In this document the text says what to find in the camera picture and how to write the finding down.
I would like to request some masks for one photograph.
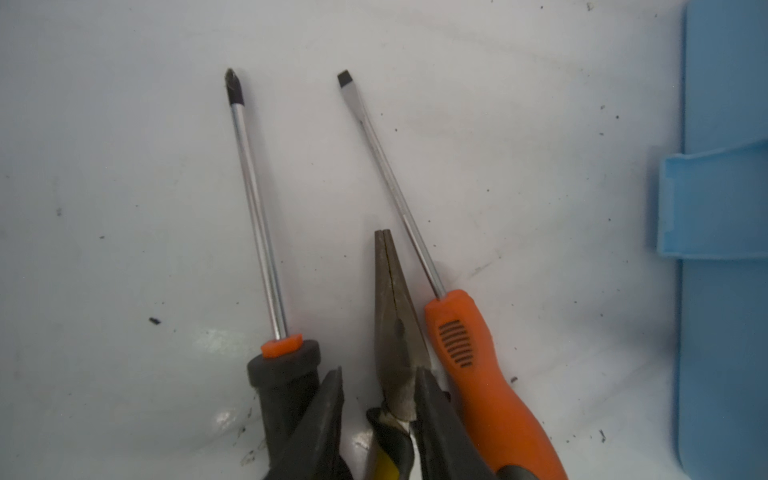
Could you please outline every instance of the orange screwdriver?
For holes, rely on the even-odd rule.
[[[365,131],[373,157],[437,297],[424,309],[432,345],[463,400],[464,427],[499,478],[568,480],[549,437],[498,366],[491,331],[463,290],[446,292],[348,71],[338,75],[344,101]]]

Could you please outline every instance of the hand tool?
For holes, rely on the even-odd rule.
[[[373,350],[384,403],[381,408],[366,412],[379,446],[373,479],[406,480],[414,460],[407,425],[416,420],[415,373],[419,367],[430,368],[429,352],[400,268],[392,233],[377,230],[374,244],[376,314]]]
[[[522,468],[538,480],[567,480],[546,432],[507,384],[498,366],[491,332],[475,301],[463,290],[445,291],[352,75],[345,70],[338,79],[342,96],[362,125],[437,297],[425,307],[425,321],[435,352],[462,396],[467,433],[497,475],[510,468]]]
[[[266,446],[270,464],[274,465],[283,454],[286,444],[319,388],[317,366],[320,363],[320,347],[316,341],[304,340],[300,334],[288,336],[275,257],[266,226],[264,205],[259,195],[256,165],[248,142],[243,90],[240,80],[231,68],[227,70],[224,81],[232,110],[253,236],[259,253],[261,277],[274,332],[274,339],[261,346],[261,355],[248,362],[247,367],[250,384],[259,391]],[[343,466],[343,473],[346,474],[343,478],[351,478],[346,463],[340,457],[336,463],[339,462]]]

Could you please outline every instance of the screwdriver handle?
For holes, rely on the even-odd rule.
[[[270,465],[280,460],[317,393],[319,364],[319,344],[301,335],[265,343],[262,354],[248,362],[248,379],[259,391]]]
[[[568,480],[544,429],[498,366],[491,331],[463,290],[424,308],[429,337],[462,396],[464,427],[497,474],[522,467],[538,480]]]

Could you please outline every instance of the yellow and black pliers handle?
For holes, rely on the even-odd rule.
[[[413,469],[411,435],[391,413],[375,408],[366,412],[376,439],[376,463],[372,480],[408,480]]]

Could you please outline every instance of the dirt speck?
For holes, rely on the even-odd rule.
[[[242,460],[240,460],[240,466],[244,467],[249,463],[253,463],[254,460],[256,460],[256,453],[253,450],[251,450],[243,457]]]

